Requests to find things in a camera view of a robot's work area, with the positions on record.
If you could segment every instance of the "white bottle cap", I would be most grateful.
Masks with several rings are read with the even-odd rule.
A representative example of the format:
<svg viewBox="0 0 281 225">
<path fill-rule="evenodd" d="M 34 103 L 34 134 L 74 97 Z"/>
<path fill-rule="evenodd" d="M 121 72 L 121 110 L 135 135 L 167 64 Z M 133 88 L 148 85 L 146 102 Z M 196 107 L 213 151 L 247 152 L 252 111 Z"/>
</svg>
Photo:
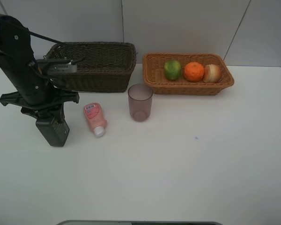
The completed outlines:
<svg viewBox="0 0 281 225">
<path fill-rule="evenodd" d="M 94 129 L 94 134 L 95 134 L 95 137 L 101 137 L 103 136 L 105 133 L 105 130 L 102 126 L 99 126 L 99 127 L 96 127 Z"/>
</svg>

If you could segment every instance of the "onion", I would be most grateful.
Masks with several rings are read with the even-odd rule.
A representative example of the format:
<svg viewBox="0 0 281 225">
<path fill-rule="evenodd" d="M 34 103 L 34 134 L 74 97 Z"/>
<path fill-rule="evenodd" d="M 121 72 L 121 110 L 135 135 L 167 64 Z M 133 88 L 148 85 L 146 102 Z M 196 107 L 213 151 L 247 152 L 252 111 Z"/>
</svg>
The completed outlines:
<svg viewBox="0 0 281 225">
<path fill-rule="evenodd" d="M 205 67 L 204 83 L 217 83 L 221 78 L 221 70 L 217 65 L 210 64 Z"/>
</svg>

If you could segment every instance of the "cup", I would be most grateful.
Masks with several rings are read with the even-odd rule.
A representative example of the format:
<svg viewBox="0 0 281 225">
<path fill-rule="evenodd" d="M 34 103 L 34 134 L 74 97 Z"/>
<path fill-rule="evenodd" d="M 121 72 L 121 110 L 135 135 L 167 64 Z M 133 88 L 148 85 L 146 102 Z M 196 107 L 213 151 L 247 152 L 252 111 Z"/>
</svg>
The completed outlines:
<svg viewBox="0 0 281 225">
<path fill-rule="evenodd" d="M 129 111 L 135 121 L 143 122 L 150 116 L 152 97 L 153 90 L 144 83 L 138 83 L 129 88 Z"/>
</svg>

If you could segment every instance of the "dark brown wicker basket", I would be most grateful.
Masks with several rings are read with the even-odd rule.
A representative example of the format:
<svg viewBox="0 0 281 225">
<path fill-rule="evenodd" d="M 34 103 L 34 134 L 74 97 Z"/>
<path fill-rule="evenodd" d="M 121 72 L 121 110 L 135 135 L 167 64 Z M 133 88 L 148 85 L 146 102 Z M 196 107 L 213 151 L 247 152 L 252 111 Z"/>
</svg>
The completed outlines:
<svg viewBox="0 0 281 225">
<path fill-rule="evenodd" d="M 133 44 L 120 42 L 67 42 L 54 45 L 48 59 L 86 59 L 77 64 L 76 73 L 50 74 L 67 90 L 87 92 L 125 92 L 136 63 Z"/>
</svg>

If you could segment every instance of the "wicker basket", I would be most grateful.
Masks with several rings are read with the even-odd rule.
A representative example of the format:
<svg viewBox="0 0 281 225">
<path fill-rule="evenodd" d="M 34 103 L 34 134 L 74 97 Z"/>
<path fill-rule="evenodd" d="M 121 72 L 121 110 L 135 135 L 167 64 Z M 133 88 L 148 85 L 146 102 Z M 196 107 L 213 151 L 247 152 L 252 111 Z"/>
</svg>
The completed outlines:
<svg viewBox="0 0 281 225">
<path fill-rule="evenodd" d="M 86 59 L 77 64 L 76 73 L 50 74 L 65 89 L 87 92 L 124 92 L 136 63 L 133 44 L 119 42 L 68 42 L 54 45 L 47 53 L 49 59 Z"/>
<path fill-rule="evenodd" d="M 169 81 L 164 75 L 164 64 L 168 60 L 178 60 L 182 68 L 194 61 L 204 67 L 216 64 L 220 67 L 222 76 L 218 83 L 188 82 L 183 76 L 178 80 Z M 216 95 L 234 84 L 224 61 L 215 54 L 148 53 L 143 57 L 142 66 L 144 81 L 155 94 Z"/>
</svg>

